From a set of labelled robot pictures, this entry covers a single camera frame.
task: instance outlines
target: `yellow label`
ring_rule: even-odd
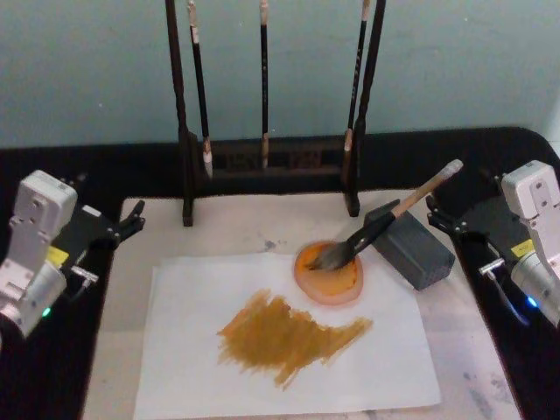
[[[46,253],[47,261],[50,261],[52,265],[57,268],[60,268],[64,261],[68,258],[68,253],[64,252],[62,249],[58,249],[55,247],[49,247],[49,250]]]
[[[535,246],[533,245],[533,241],[531,241],[530,239],[527,239],[525,242],[522,242],[519,245],[511,248],[511,252],[513,252],[517,258],[521,258],[525,254],[534,250]]]

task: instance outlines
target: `teal wall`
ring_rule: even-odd
[[[214,139],[260,136],[258,3],[197,2]],[[360,13],[361,0],[270,0],[273,137],[344,131]],[[367,130],[550,125],[559,22],[557,0],[388,0]],[[0,147],[174,140],[168,52],[161,0],[2,1]]]

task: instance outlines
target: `blue led light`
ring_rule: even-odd
[[[529,305],[533,306],[534,308],[538,306],[536,300],[534,300],[531,296],[527,296],[527,302]]]

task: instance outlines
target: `hanging brush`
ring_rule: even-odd
[[[358,38],[358,51],[356,53],[356,65],[353,70],[352,95],[350,96],[350,112],[348,114],[348,125],[344,137],[344,157],[342,160],[342,182],[347,182],[348,169],[350,167],[350,156],[352,149],[352,135],[354,128],[354,111],[356,110],[356,99],[358,98],[358,86],[360,85],[361,55],[364,50],[364,39],[366,27],[368,26],[370,0],[364,0],[361,6],[360,36]]]
[[[262,71],[262,168],[269,165],[269,66],[267,24],[269,19],[268,0],[260,1],[261,10],[261,71]]]
[[[202,58],[200,57],[199,27],[196,18],[196,5],[191,0],[187,3],[189,22],[191,25],[192,56],[194,57],[194,71],[196,73],[196,87],[199,91],[200,122],[202,125],[202,160],[208,177],[213,174],[212,146],[208,134],[207,98],[204,92],[204,77],[202,75]]]
[[[372,220],[365,227],[358,230],[344,242],[338,242],[325,248],[319,253],[307,268],[309,270],[333,271],[340,269],[350,263],[363,249],[374,242],[396,219],[401,217],[407,210],[414,206],[424,196],[434,191],[447,179],[459,172],[463,162],[453,160],[447,166],[425,182],[416,191],[400,202],[390,212]]]

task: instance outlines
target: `gray block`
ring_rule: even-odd
[[[399,202],[397,199],[372,210],[364,225]],[[409,212],[395,220],[373,246],[417,291],[449,276],[455,263],[455,255]]]

